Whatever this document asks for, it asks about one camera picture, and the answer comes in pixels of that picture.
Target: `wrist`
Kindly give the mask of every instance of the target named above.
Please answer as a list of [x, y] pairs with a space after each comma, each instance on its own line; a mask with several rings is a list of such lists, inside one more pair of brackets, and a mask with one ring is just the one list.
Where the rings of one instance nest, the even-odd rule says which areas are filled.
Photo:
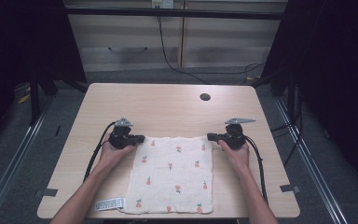
[[253, 177], [252, 171], [247, 165], [236, 166], [234, 170], [239, 179], [248, 179], [250, 177]]
[[97, 163], [97, 165], [92, 169], [91, 174], [93, 177], [104, 180], [109, 175], [111, 169], [103, 164]]

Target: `metal rail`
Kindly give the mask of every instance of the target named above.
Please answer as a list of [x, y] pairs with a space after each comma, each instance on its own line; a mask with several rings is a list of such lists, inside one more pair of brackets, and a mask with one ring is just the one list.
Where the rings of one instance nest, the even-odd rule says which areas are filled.
[[13, 159], [10, 162], [10, 165], [7, 167], [4, 175], [0, 180], [0, 207], [5, 197], [7, 196], [7, 193], [10, 189], [11, 184], [14, 181], [16, 173], [20, 170], [21, 164], [24, 161], [31, 144], [33, 143], [34, 138], [36, 137], [36, 134], [38, 133], [40, 126], [43, 123], [46, 112], [48, 111], [52, 101], [53, 98], [51, 97], [48, 101], [48, 104], [45, 106], [44, 110], [42, 111], [39, 119], [34, 123], [33, 126], [30, 126], [28, 128], [28, 131], [24, 136], [24, 138], [22, 139], [20, 146], [16, 151], [16, 154], [14, 155]]
[[[287, 115], [287, 108], [284, 104], [282, 99], [277, 99], [276, 101], [277, 106], [281, 112], [281, 115], [284, 119], [284, 122], [286, 124], [290, 124], [290, 119]], [[299, 137], [299, 131], [296, 126], [288, 125], [290, 134], [293, 137], [293, 140], [297, 142], [297, 138]], [[301, 158], [303, 159], [308, 171], [310, 172], [310, 176], [312, 177], [312, 180], [316, 186], [316, 188], [319, 190], [319, 193], [321, 194], [322, 200], [324, 201], [324, 204], [330, 213], [331, 218], [333, 219], [334, 223], [336, 224], [348, 224], [347, 219], [345, 218], [337, 200], [336, 197], [333, 195], [333, 192], [328, 187], [327, 183], [324, 180], [324, 177], [322, 176], [321, 171], [319, 170], [317, 164], [315, 163], [315, 160], [312, 158], [312, 155], [310, 154], [310, 150], [308, 149], [307, 145], [305, 144], [304, 140], [301, 138], [298, 141], [298, 152], [301, 155]]]
[[140, 8], [140, 7], [16, 7], [21, 13], [35, 14], [71, 14], [71, 15], [106, 15], [106, 16], [153, 16], [153, 17], [191, 17], [191, 18], [220, 18], [244, 20], [280, 21], [283, 19], [306, 19], [310, 14], [287, 14], [283, 12], [250, 12], [250, 11], [221, 11], [176, 8]]

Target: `gray floor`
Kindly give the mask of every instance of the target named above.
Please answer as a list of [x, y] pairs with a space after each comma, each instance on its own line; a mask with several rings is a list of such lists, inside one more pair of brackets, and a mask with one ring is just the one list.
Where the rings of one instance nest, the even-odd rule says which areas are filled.
[[[244, 66], [219, 66], [187, 68], [186, 71], [238, 72], [243, 69]], [[247, 74], [249, 79], [245, 85], [255, 80], [261, 74], [261, 71], [262, 66]], [[246, 79], [245, 74], [204, 74], [197, 76], [207, 82], [219, 85], [239, 85]], [[87, 78], [89, 84], [92, 82], [202, 84], [201, 81], [190, 75], [178, 74], [167, 68], [88, 72]], [[43, 93], [41, 94], [42, 106], [47, 105], [49, 100], [52, 100], [52, 103], [6, 198], [0, 206], [0, 223], [48, 223], [48, 220], [40, 219], [36, 214], [41, 199], [35, 197], [34, 193], [48, 185], [85, 95], [64, 83], [57, 83], [57, 85], [59, 92], [55, 97], [50, 98]], [[261, 86], [256, 89], [256, 92], [266, 114], [269, 127], [273, 129], [283, 125], [276, 99], [270, 93], [270, 86]], [[17, 92], [17, 99], [21, 95], [22, 91]], [[27, 132], [30, 115], [29, 101], [22, 105], [13, 102], [12, 107], [7, 112], [0, 131], [0, 177], [9, 165], [22, 137]], [[323, 126], [318, 122], [316, 116], [309, 112], [306, 105], [303, 107], [302, 115], [304, 122], [302, 135], [310, 148], [313, 159], [320, 167], [326, 183], [336, 196], [348, 223], [358, 223], [358, 174], [343, 159], [334, 141], [325, 137]], [[273, 132], [273, 135], [279, 136], [286, 132], [287, 129], [283, 129]], [[285, 134], [275, 138], [275, 142], [284, 161], [289, 150], [293, 147], [294, 141], [290, 134]], [[297, 218], [281, 218], [280, 222], [334, 223], [298, 152], [295, 152], [288, 162], [286, 172], [292, 185], [298, 186], [301, 190], [296, 195], [301, 214]], [[101, 223], [102, 221], [89, 220], [88, 222]]]

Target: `label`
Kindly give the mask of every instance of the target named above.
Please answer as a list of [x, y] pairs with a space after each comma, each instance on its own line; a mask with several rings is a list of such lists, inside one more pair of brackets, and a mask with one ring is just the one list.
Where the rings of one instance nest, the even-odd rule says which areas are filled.
[[94, 211], [103, 211], [109, 209], [123, 208], [124, 207], [124, 198], [114, 198], [103, 201], [98, 201], [95, 203]]

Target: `black cable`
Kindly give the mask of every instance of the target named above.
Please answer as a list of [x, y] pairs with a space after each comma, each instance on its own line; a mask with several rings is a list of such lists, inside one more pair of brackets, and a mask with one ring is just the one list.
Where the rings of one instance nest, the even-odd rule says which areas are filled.
[[298, 97], [298, 114], [299, 114], [299, 118], [300, 118], [300, 129], [298, 131], [298, 135], [296, 137], [296, 142], [295, 145], [292, 147], [292, 149], [290, 150], [289, 156], [286, 158], [286, 160], [283, 163], [283, 167], [286, 167], [287, 162], [289, 162], [290, 158], [292, 158], [293, 153], [295, 152], [295, 149], [300, 141], [300, 139], [302, 138], [301, 133], [302, 133], [302, 101], [303, 101], [303, 97], [300, 94], [299, 89], [297, 89], [297, 97]]
[[[295, 120], [297, 120], [299, 117], [300, 117], [300, 114], [301, 114], [301, 103], [298, 103], [298, 106], [297, 106], [297, 114], [296, 114], [296, 118]], [[285, 129], [287, 127], [292, 127], [294, 126], [292, 122], [289, 122], [289, 123], [286, 123], [286, 124], [283, 124], [282, 126], [279, 126], [277, 128], [273, 128], [273, 129], [270, 129], [271, 132], [276, 132], [276, 131], [279, 131], [279, 130], [282, 130], [282, 129]]]
[[92, 153], [91, 159], [89, 159], [89, 166], [87, 167], [86, 173], [85, 173], [85, 175], [84, 175], [83, 182], [84, 182], [84, 181], [87, 179], [87, 177], [89, 176], [90, 171], [91, 171], [92, 164], [94, 163], [95, 158], [97, 157], [98, 152], [100, 151], [101, 146], [106, 142], [106, 141], [103, 142], [103, 139], [104, 139], [104, 137], [106, 136], [107, 130], [109, 130], [109, 128], [112, 127], [112, 125], [114, 125], [115, 123], [116, 123], [116, 122], [110, 123], [110, 124], [106, 127], [106, 129], [103, 131], [103, 135], [101, 136], [100, 142], [98, 143], [97, 147], [95, 148], [94, 152]]
[[[247, 79], [247, 73], [256, 69], [258, 66], [264, 64], [264, 63], [251, 63], [251, 64], [248, 64], [245, 66], [245, 71], [240, 71], [240, 72], [233, 72], [233, 73], [224, 73], [224, 72], [185, 72], [185, 71], [181, 71], [181, 70], [178, 70], [178, 69], [175, 69], [173, 68], [170, 63], [168, 62], [168, 59], [167, 59], [167, 54], [165, 52], [165, 46], [164, 46], [164, 39], [162, 37], [162, 23], [161, 23], [161, 17], [158, 17], [158, 29], [159, 29], [159, 37], [161, 39], [161, 46], [162, 46], [162, 53], [164, 55], [164, 60], [165, 60], [165, 63], [175, 72], [177, 73], [181, 73], [181, 74], [186, 74], [186, 75], [190, 75], [194, 78], [196, 78], [197, 80], [205, 83], [205, 84], [208, 84], [208, 85], [212, 85], [211, 83], [205, 81], [205, 80], [202, 80], [201, 78], [195, 76], [195, 75], [201, 75], [201, 74], [210, 74], [210, 75], [239, 75], [239, 74], [245, 74], [246, 75], [246, 78], [245, 80], [241, 83], [241, 85], [243, 85], [243, 83], [246, 82], [246, 79]], [[256, 65], [256, 67], [252, 68], [252, 69], [249, 69], [247, 70], [247, 68], [249, 66], [254, 66]]]
[[288, 133], [290, 133], [289, 131], [286, 131], [285, 133], [282, 133], [282, 134], [279, 134], [279, 135], [276, 135], [276, 136], [272, 136], [273, 138], [279, 138], [279, 137], [282, 137], [282, 136], [285, 136], [287, 135]]
[[263, 159], [260, 157], [260, 153], [258, 151], [257, 145], [255, 144], [255, 141], [250, 138], [249, 136], [244, 136], [246, 141], [252, 146], [252, 148], [255, 150], [255, 155], [257, 156], [257, 162], [258, 162], [258, 168], [260, 169], [260, 185], [261, 185], [261, 191], [263, 193], [263, 198], [266, 201], [267, 204], [269, 204], [269, 199], [267, 197], [267, 191], [266, 191], [266, 183], [264, 180], [264, 168], [263, 168]]

